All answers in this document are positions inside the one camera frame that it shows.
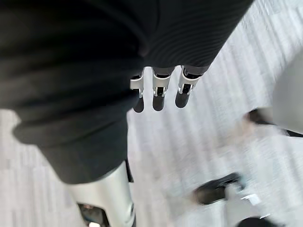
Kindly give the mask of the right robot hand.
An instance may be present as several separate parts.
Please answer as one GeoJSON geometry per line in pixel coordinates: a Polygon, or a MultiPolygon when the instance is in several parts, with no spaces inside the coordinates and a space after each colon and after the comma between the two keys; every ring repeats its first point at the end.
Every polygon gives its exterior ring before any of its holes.
{"type": "Polygon", "coordinates": [[[0,107],[37,146],[86,225],[134,227],[127,112],[141,112],[152,68],[160,111],[176,66],[187,105],[250,0],[3,0],[0,107]]]}

